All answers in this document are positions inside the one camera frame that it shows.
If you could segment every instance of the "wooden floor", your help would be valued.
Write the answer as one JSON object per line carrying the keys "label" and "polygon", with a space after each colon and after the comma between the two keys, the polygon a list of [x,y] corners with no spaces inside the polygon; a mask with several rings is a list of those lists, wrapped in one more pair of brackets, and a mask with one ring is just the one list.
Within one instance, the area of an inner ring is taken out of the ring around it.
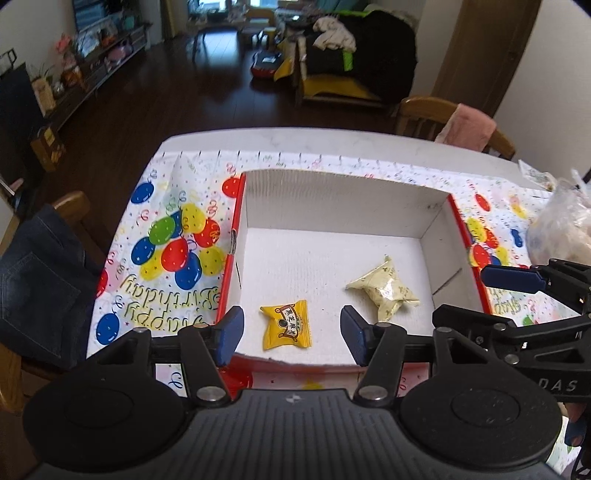
{"label": "wooden floor", "polygon": [[252,79],[254,51],[238,47],[236,32],[208,33],[195,62],[192,46],[177,38],[139,53],[60,131],[67,155],[46,175],[37,203],[86,192],[93,205],[86,226],[103,249],[145,166],[173,135],[244,127],[392,133],[393,119],[378,109],[305,102],[296,110],[289,80]]}

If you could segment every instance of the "round black pad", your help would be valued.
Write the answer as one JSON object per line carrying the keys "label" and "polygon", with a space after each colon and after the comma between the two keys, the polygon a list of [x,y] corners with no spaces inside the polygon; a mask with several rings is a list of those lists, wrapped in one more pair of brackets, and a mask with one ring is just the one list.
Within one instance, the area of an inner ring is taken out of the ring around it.
{"label": "round black pad", "polygon": [[519,403],[497,390],[467,390],[452,400],[452,410],[470,425],[497,428],[517,419]]}
{"label": "round black pad", "polygon": [[511,469],[545,461],[561,427],[556,400],[510,367],[453,365],[404,397],[411,437],[442,460]]}
{"label": "round black pad", "polygon": [[23,425],[36,454],[77,472],[132,466],[163,451],[184,421],[181,399],[133,367],[94,365],[31,399]]}

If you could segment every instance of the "pink towel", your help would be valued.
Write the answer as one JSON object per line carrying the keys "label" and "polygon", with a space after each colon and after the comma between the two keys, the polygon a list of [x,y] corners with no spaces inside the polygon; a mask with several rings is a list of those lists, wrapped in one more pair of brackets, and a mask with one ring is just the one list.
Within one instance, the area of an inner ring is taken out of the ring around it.
{"label": "pink towel", "polygon": [[459,103],[435,143],[481,152],[496,130],[496,122],[487,114]]}

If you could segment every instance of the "plastic bag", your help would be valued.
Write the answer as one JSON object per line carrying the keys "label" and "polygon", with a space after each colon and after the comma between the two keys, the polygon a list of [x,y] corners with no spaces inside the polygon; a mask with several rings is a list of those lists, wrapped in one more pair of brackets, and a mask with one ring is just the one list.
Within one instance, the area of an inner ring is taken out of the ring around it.
{"label": "plastic bag", "polygon": [[591,202],[582,188],[560,179],[554,194],[525,237],[533,265],[559,258],[591,265]]}

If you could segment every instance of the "wooden door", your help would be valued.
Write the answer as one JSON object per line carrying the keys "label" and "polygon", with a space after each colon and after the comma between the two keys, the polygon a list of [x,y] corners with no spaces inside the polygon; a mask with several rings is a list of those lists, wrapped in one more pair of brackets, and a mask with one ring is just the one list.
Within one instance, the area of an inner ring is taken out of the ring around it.
{"label": "wooden door", "polygon": [[464,0],[433,96],[493,116],[527,45],[541,0]]}

